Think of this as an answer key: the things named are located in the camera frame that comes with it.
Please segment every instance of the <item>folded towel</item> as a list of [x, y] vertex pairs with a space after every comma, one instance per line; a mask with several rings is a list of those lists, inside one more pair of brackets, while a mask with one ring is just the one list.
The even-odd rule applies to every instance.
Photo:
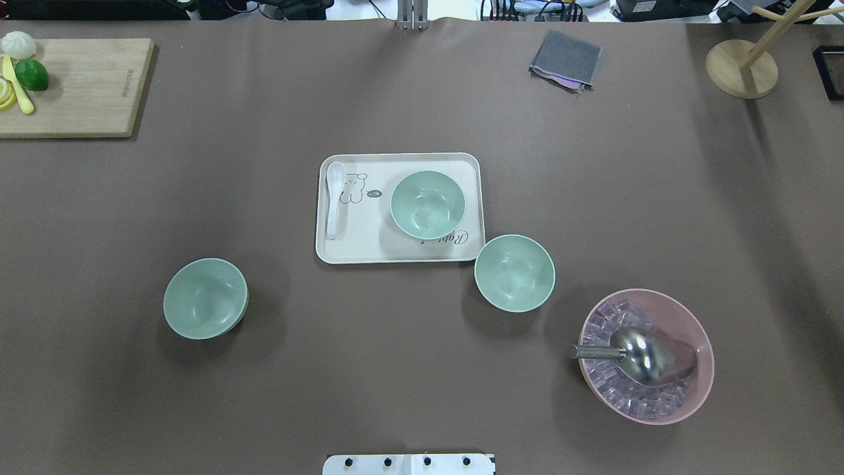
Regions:
[[559, 31], [549, 31], [530, 63], [531, 72], [582, 92], [594, 86], [595, 70], [603, 48]]

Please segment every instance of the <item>lime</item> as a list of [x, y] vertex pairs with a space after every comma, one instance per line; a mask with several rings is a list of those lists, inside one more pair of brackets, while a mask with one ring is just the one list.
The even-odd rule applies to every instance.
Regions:
[[21, 59], [14, 65], [14, 75], [28, 90], [45, 90], [50, 85], [50, 76], [44, 65], [35, 59]]

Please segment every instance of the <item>green bowl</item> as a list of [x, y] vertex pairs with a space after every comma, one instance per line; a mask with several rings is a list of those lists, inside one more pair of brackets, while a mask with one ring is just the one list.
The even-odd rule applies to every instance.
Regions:
[[530, 237], [505, 234], [484, 245], [475, 260], [475, 283], [490, 303], [507, 312], [542, 305], [554, 290], [554, 261]]
[[451, 234], [466, 215], [466, 197], [460, 185], [440, 172], [416, 172], [396, 185], [390, 214], [402, 231], [422, 240]]
[[181, 268], [164, 292], [164, 316], [192, 340], [224, 334], [241, 321], [249, 302], [243, 274], [222, 259], [200, 259]]

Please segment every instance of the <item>yellow knife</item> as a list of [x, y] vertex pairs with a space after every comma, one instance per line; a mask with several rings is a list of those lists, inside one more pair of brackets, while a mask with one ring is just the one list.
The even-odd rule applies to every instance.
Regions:
[[32, 105], [30, 97], [26, 95], [26, 91], [21, 87], [20, 82], [18, 82], [18, 76], [15, 75], [14, 67], [12, 66], [12, 58], [8, 54], [3, 55], [3, 77], [12, 83], [14, 93], [18, 96], [20, 110], [24, 114], [31, 114], [35, 110], [35, 106]]

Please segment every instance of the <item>cartoon bear print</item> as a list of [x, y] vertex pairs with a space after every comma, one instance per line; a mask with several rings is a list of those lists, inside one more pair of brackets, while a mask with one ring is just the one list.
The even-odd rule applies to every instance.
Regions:
[[364, 186], [366, 185], [366, 173], [347, 173], [346, 184], [340, 194], [340, 203], [360, 203], [364, 198]]

